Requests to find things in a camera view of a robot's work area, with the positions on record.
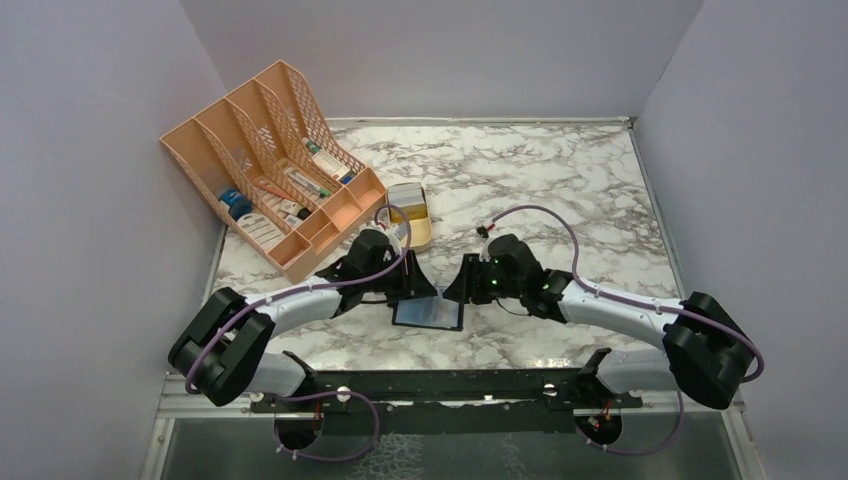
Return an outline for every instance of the marble surface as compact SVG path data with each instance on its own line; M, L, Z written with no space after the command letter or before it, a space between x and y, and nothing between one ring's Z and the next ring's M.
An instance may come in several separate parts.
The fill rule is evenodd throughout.
M361 126L337 129L336 136L385 185L425 185L433 242L419 258L434 285L448 285L462 254L479 251L475 226L533 203L575 227L584 278L677 295L624 126ZM571 269L567 234L544 213L512 214L498 222L497 232L517 234L543 266ZM340 247L322 266L346 251ZM287 285L238 236L227 234L215 288L255 293ZM523 311L517 301L504 306ZM510 315L495 305L470 305L465 312L464 331L451 332L394 327L390 309L362 305L287 332L271 340L268 351L291 350L318 369L435 369L579 366L600 347L645 347L599 328Z

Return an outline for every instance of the cable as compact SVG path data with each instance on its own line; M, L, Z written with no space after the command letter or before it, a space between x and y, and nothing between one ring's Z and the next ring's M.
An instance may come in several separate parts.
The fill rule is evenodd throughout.
M580 436L586 439L586 443L599 450L603 450L606 453L612 453L613 455L624 455L628 457L653 455L674 443L674 441L677 440L677 437L680 436L680 432L683 430L683 419L685 418L683 411L683 394L679 391L677 392L677 404L680 406L680 416L677 417L677 426L674 427L674 430L671 432L671 435L669 435L668 438L663 440L662 443L647 450L628 450L625 448L610 447L609 445L601 445L600 443L590 440L589 437L587 437L586 434L583 433L583 430L580 430L579 428L577 429L577 433L579 433Z
M356 397L356 398L362 400L363 402L365 402L366 405L368 405L368 408L371 410L371 414L374 415L374 434L371 435L371 440L368 442L368 445L366 445L365 448L363 448L362 450L360 450L356 453L352 453L350 455L345 455L343 457L323 457L321 455L312 455L311 453L301 453L300 450L290 450L290 449L286 448L285 445L283 445L283 442L280 441L279 428L277 427L277 424L275 423L274 424L274 439L277 442L277 452L286 452L286 453L292 455L293 460L297 459L298 457L301 457L301 458L308 458L310 460L317 460L319 462L334 462L334 463L335 462L347 462L347 461L350 461L350 460L356 460L357 458L359 458L359 457L365 455L366 453L370 452L371 449L373 449L377 445L377 440L380 438L380 414L377 412L377 407L374 406L374 403L371 400L369 400L368 397L366 397L365 395L363 395L359 392L352 392L352 391L341 392L341 393L337 392L337 391L332 391L332 392L313 393L312 395L304 395L302 397L282 397L280 395L273 395L273 397L276 398L277 400L280 400L280 401L283 401L283 402L307 402L309 400L316 400L316 399L319 399L319 398L334 397L334 396L340 395L340 394L350 395L352 397Z
M574 233L574 229L571 228L571 225L569 225L568 222L563 220L563 218L561 216L559 216L553 210L550 210L550 209L545 208L545 207L540 207L538 205L519 205L517 207L508 208L508 209L504 210L503 212L495 215L494 217L492 217L492 223L495 223L498 220L500 220L501 218L509 215L510 213L517 212L519 210L540 210L540 211L545 212L545 213L553 216L554 218L556 218L557 221L559 221L559 223L562 224L563 227L565 227L565 229L568 231L568 235L571 237L571 243L574 244L574 257L572 257L572 260L571 260L571 275L572 275L574 281L577 282L577 284L580 285L583 288L583 290L586 290L587 292L593 293L595 295L599 295L599 296L604 297L604 298L608 298L610 300L613 300L613 301L616 301L616 302L619 302L619 303L623 303L625 305L630 305L631 307L643 308L643 309L646 309L646 310L655 310L655 309L659 308L660 312L673 313L675 315L682 315L684 317L689 317L692 320L696 320L696 321L701 322L701 323L703 323L707 326L715 328L716 330L719 330L720 332L723 332L723 333L733 337L734 339L739 341L742 345L745 345L745 347L747 347L748 350L750 350L751 353L754 354L754 357L757 359L757 368L750 375L746 375L742 379L743 382L750 382L751 380L755 380L755 379L759 378L759 376L763 374L763 370L765 369L765 360L763 360L762 352L760 352L760 350L756 347L756 345L754 345L753 342L751 342L751 340L748 340L748 338L745 337L745 335L742 335L741 333L737 332L736 330L733 330L732 328L730 328L726 325L722 325L722 324L716 322L715 320L713 320L711 318L707 318L707 317L705 317L703 315L699 315L695 312L690 312L689 310L684 310L682 308L667 307L667 306L664 306L664 305L660 305L659 307L657 307L657 306L655 306L654 304L651 304L651 303L640 302L638 300L633 300L631 298L622 297L620 295L615 295L613 293L605 292L603 290L598 291L598 289L593 288L591 285L584 282L583 279L580 278L577 275L577 259L580 256L580 246L577 243L577 234Z
M495 299L495 303L497 303L497 304L498 304L498 306L499 306L499 307L501 307L501 309L502 309L503 311L505 311L506 313L509 313L509 314L515 315L515 316L517 316L517 317L529 317L529 316L530 316L530 314L529 314L529 313L515 313L515 312L513 312L513 311L508 310L506 307L504 307L503 305L501 305L501 301L500 301L499 299L497 299L497 298Z
M411 230L410 225L409 225L409 217L406 215L406 212L404 212L400 208L398 208L395 205L392 205L390 203L382 205L380 208L377 209L376 212L374 212L374 220L375 221L377 219L377 215L379 215L380 211L382 211L384 208L394 209L395 211L397 211L400 214L401 218L403 219L403 222L406 224L407 230ZM389 265L385 269L383 269L383 270L381 270L381 271L379 271L379 272L377 272L373 275L369 275L369 276L363 277L363 278L358 278L358 279L355 279L355 280L346 280L346 281L343 281L343 282L321 283L321 284L318 284L318 285L303 285L303 286L300 286L300 287L294 287L294 288L291 288L289 290L279 292L276 295L272 295L271 298L270 298L270 301L274 302L274 301L280 300L281 298L286 298L286 297L289 297L291 295L295 295L297 293L303 293L303 292L308 292L308 291L312 291L312 290L323 290L323 289L328 289L328 288L349 287L349 286L352 286L352 285L359 285L359 284L362 284L362 283L367 283L367 282L370 282L371 280L376 280L376 279L382 277L383 275L391 272L392 270L394 270L395 267L400 265L400 263L406 258L407 252L409 252L409 247L410 247L411 242L412 242L412 235L407 235L406 236L406 245L403 247L403 250L400 252L400 255L398 256L398 258L396 258L395 261L392 262L391 265ZM262 299L259 299L255 302L251 303L250 305L242 308L235 315L233 315L227 321L227 323L224 324L223 327L221 327L215 333L215 335L212 337L212 339L209 340L209 342L206 343L205 347L203 347L203 350L200 351L200 355L198 355L197 358L194 360L194 363L191 365L191 368L189 368L188 373L186 374L186 381L185 381L186 392L188 392L190 394L195 394L195 395L200 393L200 390L195 388L195 386L192 384L192 382L194 381L194 377L197 376L197 371L200 369L200 366L203 364L203 361L209 355L209 352L211 352L212 349L215 348L215 345L217 345L218 342L220 342L221 339L224 338L224 334L226 334L227 332L232 330L232 328L238 323L239 320L242 319L242 317L244 317L248 313L256 310L258 307L265 305L265 303L268 302L268 301L269 301L268 299L262 298Z

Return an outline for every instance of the metal frame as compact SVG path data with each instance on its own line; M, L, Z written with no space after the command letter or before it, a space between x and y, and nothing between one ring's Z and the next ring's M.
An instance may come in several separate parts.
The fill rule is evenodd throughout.
M649 198L656 216L657 223L660 228L660 233L663 242L666 245L668 252L671 270L674 275L677 288L682 294L684 287L684 276L680 260L677 256L677 250L674 246L674 240L668 231L668 227L663 219L662 211L651 185L650 178L645 169L638 144L636 143L635 132L633 131L633 119L628 117L608 118L608 119L569 119L569 118L551 118L551 119L530 119L530 118L338 118L329 119L328 123L331 127L347 128L355 126L443 126L443 125L477 125L477 126L497 126L497 125L623 125L627 128L630 135L630 140L633 145L639 168L648 191ZM221 254L224 247L224 239L226 237L226 226L222 225L218 234L217 249L212 260L209 277L206 281L203 297L201 301L208 298L215 284L218 265L221 260ZM181 375L174 375L170 372L164 379L162 395L157 410L156 420L153 425L153 432L148 448L147 457L142 469L142 480L155 480L161 478L165 466L168 449L171 439L173 438L174 425L177 419L181 418L300 418L312 417L312 413L277 413L277 414L257 414L250 411L250 399L247 395L242 395L232 403L224 407L216 407L204 397L188 395L184 390L184 378ZM627 415L651 414L651 413L671 413L678 410L677 397L671 392L647 392L642 396L644 406L640 409L628 409ZM715 412L710 408L704 407L688 398L684 402L686 412ZM574 410L575 415L596 413L595 410ZM757 454L757 448L754 441L748 434L748 429L744 419L745 405L742 402L741 396L737 396L731 406L721 412L725 430L728 435L728 441L733 450L736 463L743 478L750 480L764 480L765 473Z

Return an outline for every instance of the perforated divider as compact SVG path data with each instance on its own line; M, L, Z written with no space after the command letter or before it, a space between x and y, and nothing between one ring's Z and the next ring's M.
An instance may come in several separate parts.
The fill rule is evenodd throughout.
M345 186L318 168L302 137L347 165L354 178ZM386 189L377 175L336 143L305 79L282 61L164 135L162 142L215 213L292 282L306 278L385 203ZM289 180L287 167L330 195L315 201L318 195ZM276 208L282 197L257 188L258 181L311 214L292 228L287 214ZM224 186L238 188L285 238L264 251L218 202L215 194Z

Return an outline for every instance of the purple cable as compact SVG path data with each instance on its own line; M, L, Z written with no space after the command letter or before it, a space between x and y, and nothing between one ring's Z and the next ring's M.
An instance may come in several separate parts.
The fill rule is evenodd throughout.
M646 310L655 310L656 309L656 306L651 304L651 303L640 302L638 300L633 300L631 298L622 297L620 295L615 295L613 293L605 292L603 290L598 291L596 288L593 288L591 285L584 282L583 279L580 278L577 275L577 258L580 256L580 245L578 245L578 243L577 243L577 235L574 233L574 229L571 228L571 225L569 225L568 222L563 220L563 218L560 217L559 215L557 215L557 213L554 212L553 210L547 209L545 207L540 207L538 205L519 205L517 207L512 207L510 209L507 209L507 210L495 215L494 217L492 217L492 223L495 223L496 221L498 221L501 218L509 215L510 213L517 212L519 210L540 210L540 211L543 211L543 212L553 216L554 218L556 218L557 221L559 221L559 223L561 223L562 226L565 227L565 229L568 231L568 235L571 236L571 243L574 244L574 257L571 260L571 276L574 278L574 281L577 282L577 284L580 285L583 288L583 290L586 290L587 292L591 292L593 294L599 295L599 296L604 297L604 298L608 298L610 300L613 300L613 301L616 301L616 302L619 302L619 303L623 303L625 305L630 305L631 307L643 308L643 309L646 309ZM703 315L699 315L695 312L683 310L682 308L666 307L666 306L661 305L659 307L659 310L660 310L660 312L673 313L675 315L683 315L684 317L689 317L692 320L697 320L697 321L699 321L699 322L701 322L705 325L708 325L710 327L715 328L716 330L719 330L723 333L726 333L727 335L738 340L742 345L745 345L745 347L747 347L748 350L750 350L751 353L754 354L754 357L757 359L757 368L754 370L754 372L752 374L745 376L742 379L743 382L750 382L751 380L755 380L760 375L763 374L763 369L765 368L765 361L763 360L762 352L760 352L760 350L754 345L753 342L748 340L741 333L737 332L736 330L733 330L730 327L722 325L722 324L716 322L715 320L713 320L711 318L707 318L707 317L705 317Z
M684 418L683 417L683 394L680 393L679 391L677 392L677 403L678 403L678 405L680 405L680 416L677 417L677 426L674 427L674 431L672 431L671 435L669 435L668 438L663 440L663 442L661 444L657 445L656 447L651 447L647 450L627 450L627 449L624 449L624 448L615 448L615 447L610 447L608 445L601 445L600 443L589 440L589 437L587 437L586 434L583 433L583 430L580 430L579 428L577 429L577 433L579 433L580 436L585 438L589 445L591 445L591 446L593 446L593 447L595 447L599 450L603 450L606 453L612 453L613 455L624 455L624 456L628 456L628 457L638 457L638 456L641 456L641 455L653 455L653 454L659 452L660 450L665 449L666 447L668 447L672 443L674 443L674 441L677 440L677 437L680 436L680 432L683 430L683 418Z
M283 402L307 402L309 400L315 400L318 398L325 397L334 397L336 395L350 395L352 397L356 397L368 405L368 408L371 409L371 413L374 415L374 435L371 436L371 440L368 442L368 445L365 446L362 450L351 453L350 455L345 455L343 457L322 457L321 455L312 455L311 453L300 453L300 450L290 450L283 445L283 442L280 441L280 434L277 425L274 424L274 439L277 441L277 452L280 451L289 453L293 456L293 458L301 457L308 458L310 460L318 460L319 462L347 462L350 460L356 460L357 458L365 455L370 452L377 445L377 439L380 438L380 414L377 413L377 407L374 406L374 403L371 400L368 400L368 397L359 393L359 392L321 392L321 393L313 393L312 395L304 395L302 397L281 397L279 395L274 395L274 398Z
M410 225L409 225L409 217L406 215L406 212L404 212L400 208L398 208L398 207L396 207L396 206L394 206L390 203L387 203L386 205L381 206L380 208L378 208L374 212L375 221L377 219L377 215L384 208L394 209L395 211L400 213L400 216L403 219L403 223L406 224L407 232L411 231L411 228L410 228ZM373 275L369 275L369 276L364 277L364 278L357 278L356 280L347 280L347 281L344 281L344 282L321 283L321 284L318 284L318 285L304 285L302 287L295 287L295 288L285 290L283 292L280 292L276 295L271 296L270 301L274 302L274 301L277 301L281 298L285 298L285 297L288 297L288 296L291 296L291 295L294 295L294 294L297 294L297 293L308 292L308 291L311 291L311 290L322 290L322 289L327 289L327 288L349 287L351 285L359 285L359 284L362 284L362 283L370 282L371 280L376 280L376 279L382 277L383 275L391 272L395 267L400 265L400 262L402 262L403 259L406 258L406 254L407 254L407 252L409 252L409 246L410 246L411 242L412 242L412 235L407 235L406 236L406 245L403 247L403 250L400 252L400 255L398 256L398 258L395 259L395 261L391 265L389 265L388 267L386 267L382 271L377 272ZM233 315L232 318L230 318L230 320L227 323L225 323L224 326L221 327L218 330L217 333L215 333L215 336L213 336L212 339L209 340L209 342L206 344L206 346L203 347L203 350L201 350L200 355L198 355L197 358L194 360L194 363L191 365L191 368L189 368L189 370L188 370L188 374L186 374L186 381L185 381L186 392L191 393L191 394L200 393L200 390L198 390L197 388L194 387L194 385L192 385L192 381L194 380L194 377L197 376L197 371L200 369L200 365L203 363L203 360L206 359L206 357L209 355L209 352L212 351L212 349L215 347L215 345L217 345L218 342L220 342L221 339L224 338L224 334L229 332L230 330L232 330L233 326L235 326L235 324L238 323L238 321L241 320L242 317L244 317L248 313L256 310L258 307L265 305L266 302L268 302L268 301L269 300L263 298L263 299L257 300L255 302L251 303L250 305L242 308L241 310L238 311L238 313Z

